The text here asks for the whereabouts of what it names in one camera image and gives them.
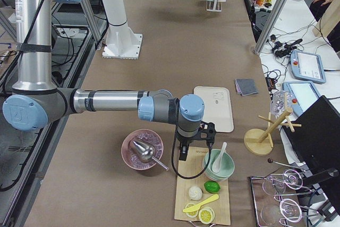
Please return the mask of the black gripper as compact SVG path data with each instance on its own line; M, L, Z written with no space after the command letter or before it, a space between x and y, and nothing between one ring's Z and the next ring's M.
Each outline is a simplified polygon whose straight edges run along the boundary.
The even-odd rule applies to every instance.
M179 146L180 154L179 160L186 161L188 156L189 145L194 140L205 141L208 148L212 149L215 143L215 124L212 122L201 122L200 126L194 134L182 135L178 131L176 132L177 139L181 143Z

